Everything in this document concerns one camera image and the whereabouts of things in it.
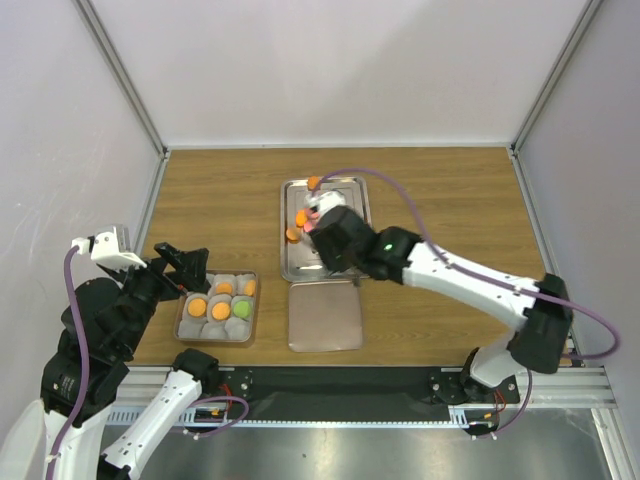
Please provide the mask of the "orange chip cookie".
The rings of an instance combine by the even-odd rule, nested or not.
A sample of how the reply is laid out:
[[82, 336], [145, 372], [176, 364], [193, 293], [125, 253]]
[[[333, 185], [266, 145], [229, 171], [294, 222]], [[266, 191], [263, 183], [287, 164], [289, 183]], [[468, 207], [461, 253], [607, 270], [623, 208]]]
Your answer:
[[222, 282], [216, 285], [215, 294], [228, 294], [234, 293], [234, 286], [228, 282]]

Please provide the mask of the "tan round biscuit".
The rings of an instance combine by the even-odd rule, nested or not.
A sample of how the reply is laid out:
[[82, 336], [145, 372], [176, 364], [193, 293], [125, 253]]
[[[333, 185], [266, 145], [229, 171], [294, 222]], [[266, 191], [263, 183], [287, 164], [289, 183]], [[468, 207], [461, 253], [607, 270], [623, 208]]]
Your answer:
[[255, 294], [255, 291], [256, 291], [256, 281], [249, 280], [245, 285], [244, 293], [247, 296], [253, 296]]
[[192, 298], [187, 304], [187, 313], [194, 317], [200, 318], [206, 315], [207, 301], [200, 297]]
[[222, 322], [227, 320], [231, 315], [231, 306], [225, 302], [219, 302], [212, 306], [211, 317], [213, 320]]

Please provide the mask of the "rose gold cookie tin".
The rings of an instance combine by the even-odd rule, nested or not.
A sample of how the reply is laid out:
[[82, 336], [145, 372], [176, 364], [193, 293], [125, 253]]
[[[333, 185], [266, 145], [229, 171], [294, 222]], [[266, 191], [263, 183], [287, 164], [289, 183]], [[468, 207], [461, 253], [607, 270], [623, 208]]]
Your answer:
[[259, 277], [251, 270], [208, 270], [209, 287], [178, 303], [174, 337], [184, 343], [249, 347], [255, 337]]

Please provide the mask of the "green round cookie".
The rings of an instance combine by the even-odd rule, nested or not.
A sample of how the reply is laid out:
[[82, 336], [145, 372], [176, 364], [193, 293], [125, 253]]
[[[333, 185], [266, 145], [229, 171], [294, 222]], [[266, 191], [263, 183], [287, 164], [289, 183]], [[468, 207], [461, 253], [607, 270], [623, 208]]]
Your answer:
[[250, 320], [252, 311], [252, 302], [249, 300], [239, 300], [232, 305], [232, 315], [245, 321]]

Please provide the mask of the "silver metal tongs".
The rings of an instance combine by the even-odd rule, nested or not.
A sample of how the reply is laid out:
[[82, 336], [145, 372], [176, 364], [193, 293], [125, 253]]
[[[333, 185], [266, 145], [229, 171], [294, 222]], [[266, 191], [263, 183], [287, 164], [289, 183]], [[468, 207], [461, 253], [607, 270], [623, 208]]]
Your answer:
[[348, 279], [356, 288], [361, 286], [361, 275], [360, 272], [356, 268], [350, 268], [345, 273], [344, 276]]

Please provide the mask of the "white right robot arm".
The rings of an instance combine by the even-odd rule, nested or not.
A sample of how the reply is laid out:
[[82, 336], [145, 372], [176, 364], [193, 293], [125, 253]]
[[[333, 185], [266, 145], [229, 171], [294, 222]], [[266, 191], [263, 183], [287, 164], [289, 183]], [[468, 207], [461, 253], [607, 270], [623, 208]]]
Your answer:
[[329, 271], [357, 269], [374, 280], [430, 290], [508, 327], [506, 337], [471, 351], [452, 397], [440, 394], [441, 402], [482, 402], [516, 374], [557, 372], [573, 320], [564, 304], [566, 285], [559, 277], [516, 278], [430, 247], [406, 229], [375, 231], [345, 205], [306, 212], [306, 232]]

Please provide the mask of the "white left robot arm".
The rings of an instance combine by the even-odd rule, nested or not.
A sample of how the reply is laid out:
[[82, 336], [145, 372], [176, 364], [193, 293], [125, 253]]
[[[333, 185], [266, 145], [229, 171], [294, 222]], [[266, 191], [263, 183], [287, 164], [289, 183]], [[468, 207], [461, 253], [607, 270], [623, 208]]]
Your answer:
[[213, 398], [221, 375], [216, 358], [188, 348], [171, 365], [153, 401], [113, 453], [100, 450], [117, 390], [129, 373], [159, 303], [209, 288], [209, 251], [169, 243], [141, 259], [96, 236], [73, 240], [63, 260], [69, 305], [57, 351], [46, 363], [44, 408], [47, 479], [134, 479], [182, 412]]

